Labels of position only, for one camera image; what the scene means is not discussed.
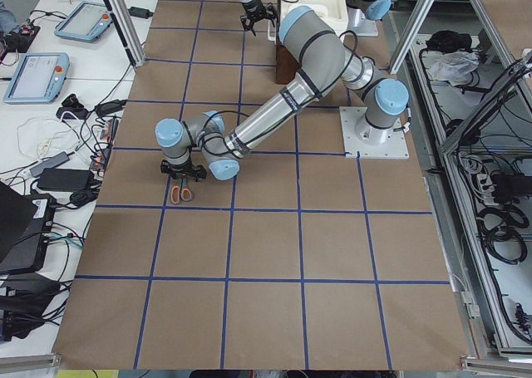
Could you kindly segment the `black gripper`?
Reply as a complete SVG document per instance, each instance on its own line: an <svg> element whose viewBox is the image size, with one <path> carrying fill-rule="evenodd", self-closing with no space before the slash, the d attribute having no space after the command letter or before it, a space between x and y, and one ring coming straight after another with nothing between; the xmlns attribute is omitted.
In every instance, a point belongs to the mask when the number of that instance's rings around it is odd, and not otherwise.
<svg viewBox="0 0 532 378"><path fill-rule="evenodd" d="M171 164L167 160L162 160L160 172L169 175L172 179L179 179L189 176L198 182L200 179L206 179L207 172L203 165L193 165L191 160L183 164Z"/></svg>
<svg viewBox="0 0 532 378"><path fill-rule="evenodd" d="M245 14L240 16L240 21L245 32L251 31L254 35L254 24L264 19L269 20L273 26L277 22L277 11L272 3L266 5L251 5L245 3L243 5Z"/></svg>

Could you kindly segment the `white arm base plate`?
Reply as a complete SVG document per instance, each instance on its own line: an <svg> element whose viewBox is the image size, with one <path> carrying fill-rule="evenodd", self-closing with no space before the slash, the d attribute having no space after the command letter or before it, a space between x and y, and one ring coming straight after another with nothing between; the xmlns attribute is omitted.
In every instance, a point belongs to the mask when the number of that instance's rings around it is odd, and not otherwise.
<svg viewBox="0 0 532 378"><path fill-rule="evenodd" d="M407 160L409 152L401 118L394 126L376 129L366 121L366 107L339 108L344 154L347 158Z"/></svg>

